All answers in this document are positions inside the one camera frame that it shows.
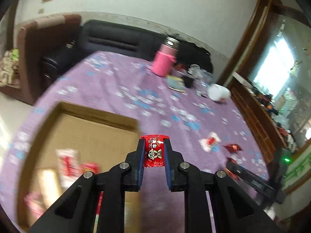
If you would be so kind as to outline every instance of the purple tablecloth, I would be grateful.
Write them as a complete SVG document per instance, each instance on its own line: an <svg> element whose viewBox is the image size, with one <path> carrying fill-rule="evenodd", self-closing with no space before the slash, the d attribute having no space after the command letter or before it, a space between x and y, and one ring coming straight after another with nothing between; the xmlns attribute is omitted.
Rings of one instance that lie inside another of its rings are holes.
<svg viewBox="0 0 311 233"><path fill-rule="evenodd" d="M143 134L165 134L185 161L214 173L227 157L267 179L262 155L235 104L217 104L198 97L194 89L173 91L150 71L150 62L97 52L57 80L38 100L9 146L0 175L1 205L16 222L16 192L31 140L59 100L133 117ZM205 152L199 140L216 132L221 142ZM224 144L237 143L243 151L231 155ZM141 189L142 231L183 232L183 193L171 193L163 167L146 168Z"/></svg>

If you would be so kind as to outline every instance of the pink bottle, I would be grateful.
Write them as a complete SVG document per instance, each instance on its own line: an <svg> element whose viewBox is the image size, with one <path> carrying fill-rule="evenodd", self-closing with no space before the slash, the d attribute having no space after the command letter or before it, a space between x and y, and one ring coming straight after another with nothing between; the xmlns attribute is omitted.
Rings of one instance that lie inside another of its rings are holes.
<svg viewBox="0 0 311 233"><path fill-rule="evenodd" d="M173 64L176 63L179 41L167 37L161 45L160 50L156 53L152 64L152 72L158 76L166 76Z"/></svg>

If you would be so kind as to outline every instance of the tile floor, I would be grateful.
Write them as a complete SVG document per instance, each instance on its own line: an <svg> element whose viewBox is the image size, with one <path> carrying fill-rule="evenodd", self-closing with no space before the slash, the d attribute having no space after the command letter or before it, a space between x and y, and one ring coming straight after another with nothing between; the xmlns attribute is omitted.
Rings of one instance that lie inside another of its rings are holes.
<svg viewBox="0 0 311 233"><path fill-rule="evenodd" d="M8 143L31 110L32 106L0 92L0 168Z"/></svg>

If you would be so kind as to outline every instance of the cardboard box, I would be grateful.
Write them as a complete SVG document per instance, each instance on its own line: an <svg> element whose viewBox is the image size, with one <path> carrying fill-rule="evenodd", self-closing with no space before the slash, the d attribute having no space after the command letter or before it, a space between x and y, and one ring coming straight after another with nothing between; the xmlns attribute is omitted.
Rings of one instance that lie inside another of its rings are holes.
<svg viewBox="0 0 311 233"><path fill-rule="evenodd" d="M138 121L113 113L60 102L39 129L25 160L18 187L17 223L25 231L35 222L24 197L39 191L38 169L57 169L56 149L80 152L80 162L96 162L106 172L135 151ZM140 232L139 194L125 194L125 232Z"/></svg>

